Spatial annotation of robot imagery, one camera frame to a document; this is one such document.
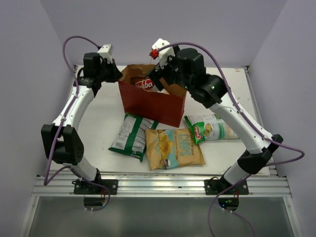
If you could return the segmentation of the red Chuba chips bag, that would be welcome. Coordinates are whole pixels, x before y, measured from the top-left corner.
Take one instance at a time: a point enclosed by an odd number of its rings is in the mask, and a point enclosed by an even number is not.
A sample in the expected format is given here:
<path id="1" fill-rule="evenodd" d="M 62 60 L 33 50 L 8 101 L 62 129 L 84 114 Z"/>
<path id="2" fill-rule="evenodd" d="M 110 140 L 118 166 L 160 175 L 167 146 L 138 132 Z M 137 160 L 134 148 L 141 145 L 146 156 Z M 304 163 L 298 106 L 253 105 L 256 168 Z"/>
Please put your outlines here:
<path id="1" fill-rule="evenodd" d="M 156 90 L 155 84 L 153 83 L 153 81 L 151 79 L 143 79 L 141 81 L 138 81 L 135 83 L 135 86 L 137 88 L 141 88 L 145 91 L 155 91 Z"/>

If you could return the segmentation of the red brown paper bag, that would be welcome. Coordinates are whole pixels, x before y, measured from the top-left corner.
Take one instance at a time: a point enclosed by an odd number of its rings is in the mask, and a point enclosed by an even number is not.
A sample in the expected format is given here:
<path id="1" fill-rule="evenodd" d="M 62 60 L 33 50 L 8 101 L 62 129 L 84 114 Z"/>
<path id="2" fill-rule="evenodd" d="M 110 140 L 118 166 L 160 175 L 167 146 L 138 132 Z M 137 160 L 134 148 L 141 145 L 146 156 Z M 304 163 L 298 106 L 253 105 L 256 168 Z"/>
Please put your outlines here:
<path id="1" fill-rule="evenodd" d="M 152 91 L 152 83 L 147 83 L 146 89 L 135 85 L 154 67 L 150 64 L 131 64 L 123 69 L 118 87 L 124 111 L 166 125 L 179 127 L 184 114 L 187 94 L 185 89 L 176 84 L 168 85 L 164 79 L 160 81 L 165 86 L 165 93 Z"/>

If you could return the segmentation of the dark green chips bag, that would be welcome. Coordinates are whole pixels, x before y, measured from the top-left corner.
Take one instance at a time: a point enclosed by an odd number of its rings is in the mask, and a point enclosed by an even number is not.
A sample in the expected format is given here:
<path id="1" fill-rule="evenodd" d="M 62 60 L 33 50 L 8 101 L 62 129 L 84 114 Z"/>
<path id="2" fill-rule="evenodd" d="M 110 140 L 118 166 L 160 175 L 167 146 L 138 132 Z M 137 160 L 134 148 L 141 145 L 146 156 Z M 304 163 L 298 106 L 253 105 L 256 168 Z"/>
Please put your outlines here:
<path id="1" fill-rule="evenodd" d="M 108 150 L 142 162 L 146 151 L 146 130 L 156 129 L 157 125 L 158 121 L 125 113 L 118 135 Z"/>

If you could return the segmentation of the light green Chuba chips bag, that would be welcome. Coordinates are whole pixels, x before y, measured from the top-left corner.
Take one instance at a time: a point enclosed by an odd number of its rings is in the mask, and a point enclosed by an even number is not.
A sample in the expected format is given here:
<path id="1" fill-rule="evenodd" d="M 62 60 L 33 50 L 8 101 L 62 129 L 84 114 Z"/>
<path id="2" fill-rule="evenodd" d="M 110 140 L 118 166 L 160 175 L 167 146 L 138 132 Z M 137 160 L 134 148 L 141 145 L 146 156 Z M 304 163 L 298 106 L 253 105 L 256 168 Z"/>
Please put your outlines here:
<path id="1" fill-rule="evenodd" d="M 184 116 L 184 119 L 197 145 L 205 141 L 239 138 L 218 115 Z"/>

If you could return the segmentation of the tan kettle chips bag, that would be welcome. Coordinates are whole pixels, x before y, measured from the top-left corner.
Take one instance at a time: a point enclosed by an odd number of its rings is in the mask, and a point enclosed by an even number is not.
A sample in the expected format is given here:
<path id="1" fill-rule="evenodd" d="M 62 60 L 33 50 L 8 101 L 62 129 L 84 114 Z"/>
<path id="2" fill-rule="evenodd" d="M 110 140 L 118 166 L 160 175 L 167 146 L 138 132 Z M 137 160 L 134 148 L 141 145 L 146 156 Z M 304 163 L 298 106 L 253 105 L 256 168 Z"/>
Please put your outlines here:
<path id="1" fill-rule="evenodd" d="M 201 148 L 188 128 L 147 129 L 145 135 L 150 170 L 205 165 Z"/>

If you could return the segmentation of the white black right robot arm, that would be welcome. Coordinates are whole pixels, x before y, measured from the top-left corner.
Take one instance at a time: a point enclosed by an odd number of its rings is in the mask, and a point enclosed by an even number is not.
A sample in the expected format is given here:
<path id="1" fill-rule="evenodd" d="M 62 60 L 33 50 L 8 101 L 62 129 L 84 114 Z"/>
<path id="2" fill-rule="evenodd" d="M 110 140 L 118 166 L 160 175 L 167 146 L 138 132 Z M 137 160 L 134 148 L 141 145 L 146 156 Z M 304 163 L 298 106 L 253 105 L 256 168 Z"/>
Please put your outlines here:
<path id="1" fill-rule="evenodd" d="M 237 183 L 249 175 L 257 174 L 271 159 L 283 142 L 279 134 L 272 135 L 262 128 L 235 100 L 226 87 L 224 78 L 206 72 L 203 55 L 194 48 L 155 48 L 150 52 L 159 63 L 149 73 L 149 78 L 159 90 L 164 88 L 160 79 L 169 85 L 177 84 L 191 97 L 218 115 L 244 143 L 246 150 L 228 168 L 212 188 L 231 194 Z"/>

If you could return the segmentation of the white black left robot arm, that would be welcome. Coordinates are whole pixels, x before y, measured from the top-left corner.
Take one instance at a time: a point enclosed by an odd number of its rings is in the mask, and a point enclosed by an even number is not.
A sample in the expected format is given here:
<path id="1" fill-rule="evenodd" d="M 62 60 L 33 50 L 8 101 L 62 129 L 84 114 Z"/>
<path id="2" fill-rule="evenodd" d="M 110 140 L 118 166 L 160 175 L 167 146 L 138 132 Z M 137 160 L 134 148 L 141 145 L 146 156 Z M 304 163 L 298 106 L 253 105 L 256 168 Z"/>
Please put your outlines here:
<path id="1" fill-rule="evenodd" d="M 77 132 L 80 121 L 103 82 L 119 81 L 122 73 L 118 70 L 111 53 L 91 52 L 83 57 L 83 67 L 74 74 L 75 81 L 70 97 L 60 115 L 41 128 L 41 137 L 48 159 L 44 184 L 52 162 L 72 170 L 86 180 L 85 188 L 92 194 L 102 190 L 103 182 L 97 178 L 98 169 L 84 156 L 84 145 Z"/>

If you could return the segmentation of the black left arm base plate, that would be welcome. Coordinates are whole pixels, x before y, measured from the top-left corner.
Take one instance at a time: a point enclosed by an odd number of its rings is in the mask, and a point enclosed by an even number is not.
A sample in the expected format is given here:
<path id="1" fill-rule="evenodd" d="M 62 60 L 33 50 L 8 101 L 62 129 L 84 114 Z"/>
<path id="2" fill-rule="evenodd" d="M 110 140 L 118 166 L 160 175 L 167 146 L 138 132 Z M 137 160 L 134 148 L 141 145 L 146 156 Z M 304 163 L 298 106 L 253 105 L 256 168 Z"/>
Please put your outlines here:
<path id="1" fill-rule="evenodd" d="M 99 184 L 88 183 L 84 180 L 76 179 L 72 181 L 75 195 L 116 195 L 119 187 L 117 179 L 101 179 Z"/>

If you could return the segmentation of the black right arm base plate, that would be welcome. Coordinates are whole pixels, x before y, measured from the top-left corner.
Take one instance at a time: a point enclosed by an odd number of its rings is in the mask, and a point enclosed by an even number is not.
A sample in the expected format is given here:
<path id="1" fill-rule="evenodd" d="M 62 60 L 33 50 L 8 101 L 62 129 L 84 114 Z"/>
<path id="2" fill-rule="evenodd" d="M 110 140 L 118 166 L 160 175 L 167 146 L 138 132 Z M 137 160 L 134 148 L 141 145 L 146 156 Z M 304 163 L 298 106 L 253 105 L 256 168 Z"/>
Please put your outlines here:
<path id="1" fill-rule="evenodd" d="M 249 189 L 246 180 L 239 181 L 237 184 L 232 185 L 228 183 L 223 177 L 218 179 L 212 177 L 204 180 L 204 190 L 206 195 L 218 195 L 225 191 L 224 195 L 248 195 Z"/>

